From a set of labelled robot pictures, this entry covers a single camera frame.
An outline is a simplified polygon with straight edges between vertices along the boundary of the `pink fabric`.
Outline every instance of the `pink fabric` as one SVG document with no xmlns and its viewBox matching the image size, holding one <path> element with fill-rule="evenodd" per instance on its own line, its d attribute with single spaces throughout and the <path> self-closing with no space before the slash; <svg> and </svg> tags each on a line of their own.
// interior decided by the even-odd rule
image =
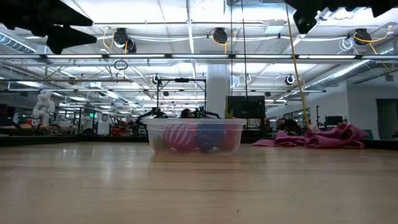
<svg viewBox="0 0 398 224">
<path fill-rule="evenodd" d="M 275 140 L 258 140 L 252 146 L 363 149 L 363 139 L 368 136 L 366 131 L 350 123 L 343 123 L 330 131 L 309 129 L 304 136 L 288 136 L 283 131 L 278 131 Z"/>
</svg>

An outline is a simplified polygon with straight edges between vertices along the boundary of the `clear plastic bin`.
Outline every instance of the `clear plastic bin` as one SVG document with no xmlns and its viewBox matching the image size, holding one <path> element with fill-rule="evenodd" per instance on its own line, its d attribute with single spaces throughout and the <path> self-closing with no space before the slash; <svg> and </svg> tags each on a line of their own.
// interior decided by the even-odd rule
<svg viewBox="0 0 398 224">
<path fill-rule="evenodd" d="M 155 152 L 232 153 L 239 149 L 244 119 L 145 119 Z"/>
</svg>

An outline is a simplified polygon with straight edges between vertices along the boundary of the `fluorescent light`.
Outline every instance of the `fluorescent light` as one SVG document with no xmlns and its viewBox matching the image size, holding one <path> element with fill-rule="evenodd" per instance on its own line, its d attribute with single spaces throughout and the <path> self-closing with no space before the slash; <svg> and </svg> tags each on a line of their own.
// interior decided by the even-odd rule
<svg viewBox="0 0 398 224">
<path fill-rule="evenodd" d="M 62 90 L 48 90 L 48 91 L 75 91 L 75 90 L 72 90 L 72 89 L 62 89 Z"/>
<path fill-rule="evenodd" d="M 229 55 L 199 55 L 199 54 L 186 54 L 186 55 L 179 55 L 179 54 L 173 54 L 172 58 L 228 58 Z"/>
<path fill-rule="evenodd" d="M 174 102 L 184 102 L 184 101 L 201 101 L 204 102 L 204 99 L 159 99 L 159 102 L 165 102 L 165 101 L 174 101 Z"/>
<path fill-rule="evenodd" d="M 52 94 L 54 94 L 55 96 L 61 96 L 61 97 L 64 97 L 63 95 L 61 95 L 61 94 L 59 94 L 59 93 L 52 93 Z"/>
<path fill-rule="evenodd" d="M 47 55 L 47 58 L 102 58 L 102 55 Z"/>
<path fill-rule="evenodd" d="M 73 97 L 70 97 L 70 98 L 73 99 L 73 100 L 77 100 L 77 101 L 86 101 L 86 99 L 84 99 L 83 97 L 73 96 Z"/>
<path fill-rule="evenodd" d="M 362 59 L 398 59 L 398 55 L 363 55 Z"/>
<path fill-rule="evenodd" d="M 7 91 L 40 91 L 38 89 L 8 89 Z"/>
<path fill-rule="evenodd" d="M 34 54 L 20 54 L 20 55 L 0 55 L 0 58 L 40 58 L 40 56 Z"/>
<path fill-rule="evenodd" d="M 106 49 L 101 49 L 100 51 L 106 52 L 107 54 L 109 54 L 109 52 Z"/>
<path fill-rule="evenodd" d="M 299 55 L 299 59 L 354 59 L 357 55 Z"/>
<path fill-rule="evenodd" d="M 114 54 L 109 58 L 164 58 L 164 54 Z"/>
<path fill-rule="evenodd" d="M 35 83 L 35 82 L 17 82 L 19 84 L 23 84 L 23 85 L 27 85 L 27 86 L 31 86 L 31 87 L 41 87 L 39 84 Z"/>
<path fill-rule="evenodd" d="M 244 55 L 237 55 L 236 58 L 244 58 Z M 246 58 L 287 58 L 291 59 L 291 55 L 246 55 Z"/>
<path fill-rule="evenodd" d="M 286 102 L 286 100 L 266 100 L 266 102 Z"/>
<path fill-rule="evenodd" d="M 119 97 L 112 91 L 107 91 L 106 94 L 114 99 L 118 99 Z"/>
</svg>

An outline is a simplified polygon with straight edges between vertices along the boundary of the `white pillar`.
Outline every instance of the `white pillar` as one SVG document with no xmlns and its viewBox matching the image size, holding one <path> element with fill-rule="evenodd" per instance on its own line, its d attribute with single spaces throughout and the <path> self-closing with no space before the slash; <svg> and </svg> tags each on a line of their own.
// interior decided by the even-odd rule
<svg viewBox="0 0 398 224">
<path fill-rule="evenodd" d="M 229 65 L 207 65 L 207 111 L 224 118 L 226 97 L 231 94 Z"/>
</svg>

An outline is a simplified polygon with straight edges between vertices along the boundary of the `pipe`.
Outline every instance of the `pipe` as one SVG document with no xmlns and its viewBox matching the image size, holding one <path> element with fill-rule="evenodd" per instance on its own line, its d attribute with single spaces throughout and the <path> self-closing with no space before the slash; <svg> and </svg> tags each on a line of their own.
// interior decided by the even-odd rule
<svg viewBox="0 0 398 224">
<path fill-rule="evenodd" d="M 10 47 L 18 52 L 21 52 L 23 54 L 34 54 L 36 53 L 36 49 L 33 49 L 32 47 L 29 47 L 26 44 L 23 44 L 16 39 L 13 39 L 12 37 L 4 34 L 3 32 L 0 32 L 0 44 L 3 44 L 7 47 Z"/>
<path fill-rule="evenodd" d="M 378 52 L 381 55 L 397 55 L 398 54 L 398 39 L 394 39 L 380 48 Z M 374 69 L 377 67 L 375 60 L 363 60 L 361 62 L 352 63 L 351 65 L 341 65 L 335 69 L 330 70 L 323 74 L 326 78 L 314 82 L 305 88 L 310 88 L 313 86 L 329 86 L 332 84 L 337 84 L 343 80 L 347 80 L 354 77 L 360 73 L 367 72 L 369 68 Z"/>
</svg>

